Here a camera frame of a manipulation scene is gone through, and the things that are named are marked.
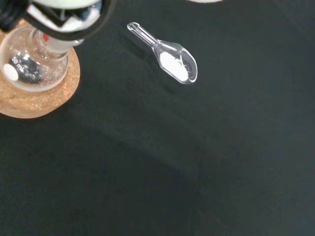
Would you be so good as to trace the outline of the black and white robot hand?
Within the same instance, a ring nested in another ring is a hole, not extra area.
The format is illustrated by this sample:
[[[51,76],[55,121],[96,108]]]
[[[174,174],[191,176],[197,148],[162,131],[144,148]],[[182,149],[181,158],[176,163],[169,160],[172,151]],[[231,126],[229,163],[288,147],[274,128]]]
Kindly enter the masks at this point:
[[[20,20],[58,40],[86,39],[109,20],[115,0],[2,0],[0,30],[13,30]]]

